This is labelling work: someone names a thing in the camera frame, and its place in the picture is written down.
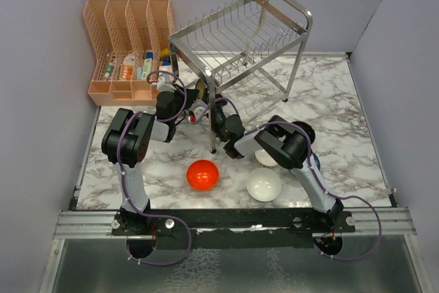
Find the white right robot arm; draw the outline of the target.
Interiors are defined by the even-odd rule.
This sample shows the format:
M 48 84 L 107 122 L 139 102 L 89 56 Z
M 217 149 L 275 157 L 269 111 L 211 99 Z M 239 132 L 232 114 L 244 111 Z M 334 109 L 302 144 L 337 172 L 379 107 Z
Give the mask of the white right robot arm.
M 257 150 L 265 150 L 278 165 L 299 180 L 316 214 L 316 226 L 324 232 L 337 227 L 344 205 L 324 184 L 311 151 L 316 138 L 313 128 L 303 121 L 288 122 L 274 115 L 268 122 L 247 132 L 239 114 L 223 114 L 222 107 L 226 102 L 232 103 L 217 95 L 212 116 L 215 136 L 225 143 L 226 154 L 232 159 L 242 159 Z

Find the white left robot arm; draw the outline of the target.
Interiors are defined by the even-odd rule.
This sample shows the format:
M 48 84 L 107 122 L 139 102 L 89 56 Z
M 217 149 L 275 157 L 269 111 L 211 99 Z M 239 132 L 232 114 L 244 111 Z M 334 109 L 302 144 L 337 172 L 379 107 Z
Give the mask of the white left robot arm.
M 189 101 L 189 92 L 183 81 L 168 71 L 161 73 L 173 77 L 174 83 L 166 83 L 162 78 L 158 80 L 156 112 L 136 113 L 119 108 L 101 144 L 102 152 L 117 167 L 121 186 L 122 203 L 115 219 L 128 224 L 139 235 L 148 232 L 152 224 L 147 214 L 150 199 L 143 185 L 143 159 L 151 140 L 169 143 L 174 138 L 176 120 Z

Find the dark patterned cream-inside bowl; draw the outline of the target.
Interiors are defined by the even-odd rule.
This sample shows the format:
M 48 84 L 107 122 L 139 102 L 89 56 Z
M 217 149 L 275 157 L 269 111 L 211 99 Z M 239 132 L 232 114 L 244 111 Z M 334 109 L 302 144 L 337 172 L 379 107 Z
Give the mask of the dark patterned cream-inside bowl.
M 210 98 L 208 86 L 202 80 L 198 80 L 195 84 L 195 90 L 197 91 L 196 99 L 209 105 Z

